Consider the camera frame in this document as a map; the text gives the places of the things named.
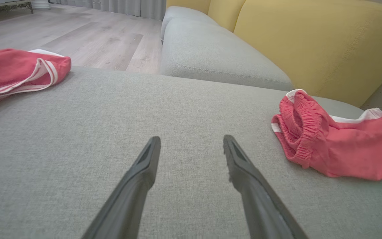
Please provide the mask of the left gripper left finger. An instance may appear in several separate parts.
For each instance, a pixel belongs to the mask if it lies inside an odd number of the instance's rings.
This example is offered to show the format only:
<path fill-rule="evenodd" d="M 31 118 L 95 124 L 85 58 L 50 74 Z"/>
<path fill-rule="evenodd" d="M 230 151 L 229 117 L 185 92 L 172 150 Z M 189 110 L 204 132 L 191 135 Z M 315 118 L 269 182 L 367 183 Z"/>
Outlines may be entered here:
<path fill-rule="evenodd" d="M 91 222 L 83 239 L 136 239 L 149 190 L 155 183 L 161 139 L 151 137 Z"/>

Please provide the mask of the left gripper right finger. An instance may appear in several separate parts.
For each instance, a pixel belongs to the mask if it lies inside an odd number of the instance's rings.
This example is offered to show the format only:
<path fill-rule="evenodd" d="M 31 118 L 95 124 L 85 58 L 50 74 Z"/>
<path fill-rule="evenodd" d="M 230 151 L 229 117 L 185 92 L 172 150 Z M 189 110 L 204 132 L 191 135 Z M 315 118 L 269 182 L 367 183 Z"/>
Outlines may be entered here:
<path fill-rule="evenodd" d="M 232 135 L 223 139 L 229 180 L 241 194 L 252 239 L 306 239 L 280 197 Z"/>

